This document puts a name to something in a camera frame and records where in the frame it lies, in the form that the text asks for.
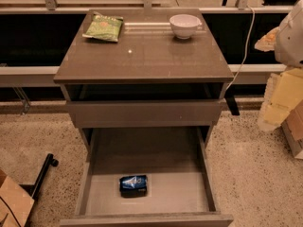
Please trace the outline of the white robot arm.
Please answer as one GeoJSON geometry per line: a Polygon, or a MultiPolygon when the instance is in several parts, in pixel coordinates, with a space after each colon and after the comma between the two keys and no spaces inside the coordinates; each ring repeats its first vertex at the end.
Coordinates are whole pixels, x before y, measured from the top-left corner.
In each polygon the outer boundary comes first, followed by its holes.
{"type": "Polygon", "coordinates": [[[303,0],[299,0],[279,26],[255,43],[256,50],[275,52],[276,61],[303,68],[303,0]]]}

